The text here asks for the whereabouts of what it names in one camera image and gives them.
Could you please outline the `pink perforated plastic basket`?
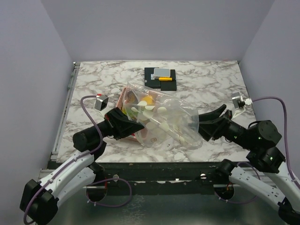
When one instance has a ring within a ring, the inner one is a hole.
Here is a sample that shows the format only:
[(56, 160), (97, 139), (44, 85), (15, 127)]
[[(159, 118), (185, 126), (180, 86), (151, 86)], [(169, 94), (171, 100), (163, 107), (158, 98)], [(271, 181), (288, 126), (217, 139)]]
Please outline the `pink perforated plastic basket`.
[[(128, 83), (121, 92), (117, 107), (121, 109), (130, 120), (138, 122), (140, 121), (138, 118), (139, 113), (143, 112), (144, 104), (146, 103), (145, 101), (142, 101), (142, 98), (145, 96), (152, 96), (155, 101), (153, 105), (155, 105), (159, 95), (160, 91), (157, 89), (149, 88), (137, 83)], [(146, 145), (158, 143), (157, 138), (145, 128), (128, 136), (127, 139)]]

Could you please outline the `clear polka dot zip bag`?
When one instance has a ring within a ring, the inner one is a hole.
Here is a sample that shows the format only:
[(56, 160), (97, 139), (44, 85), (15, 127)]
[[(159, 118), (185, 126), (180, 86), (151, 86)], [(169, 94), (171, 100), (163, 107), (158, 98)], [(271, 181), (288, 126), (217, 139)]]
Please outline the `clear polka dot zip bag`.
[(200, 148), (203, 139), (198, 133), (198, 110), (192, 104), (174, 95), (163, 93), (157, 97), (155, 105), (144, 104), (144, 110), (138, 118), (145, 129), (158, 140), (155, 144), (141, 144), (154, 147), (168, 139), (175, 140), (188, 149)]

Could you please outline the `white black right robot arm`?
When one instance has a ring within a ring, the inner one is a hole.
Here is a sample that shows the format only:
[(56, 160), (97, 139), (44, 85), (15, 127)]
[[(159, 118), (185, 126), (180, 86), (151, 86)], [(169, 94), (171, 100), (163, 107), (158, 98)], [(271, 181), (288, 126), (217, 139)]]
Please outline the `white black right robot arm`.
[(281, 134), (270, 120), (255, 122), (244, 128), (233, 121), (233, 113), (226, 105), (200, 114), (198, 132), (206, 141), (224, 137), (249, 151), (246, 158), (258, 171), (270, 178), (272, 187), (244, 171), (237, 163), (224, 159), (215, 169), (214, 177), (220, 183), (237, 184), (272, 206), (279, 217), (289, 225), (300, 223), (299, 179), (289, 171), (287, 158), (277, 148)]

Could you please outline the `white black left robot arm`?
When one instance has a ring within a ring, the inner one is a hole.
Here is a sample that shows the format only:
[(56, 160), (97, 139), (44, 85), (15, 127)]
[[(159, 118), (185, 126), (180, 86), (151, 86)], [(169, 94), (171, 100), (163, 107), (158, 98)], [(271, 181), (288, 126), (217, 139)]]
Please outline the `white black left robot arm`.
[(144, 126), (130, 121), (119, 109), (113, 108), (104, 120), (73, 136), (75, 153), (56, 170), (39, 181), (30, 180), (24, 187), (20, 209), (27, 218), (39, 225), (48, 224), (62, 204), (86, 185), (98, 185), (103, 181), (103, 168), (95, 162), (106, 148), (103, 138), (119, 140), (140, 131)]

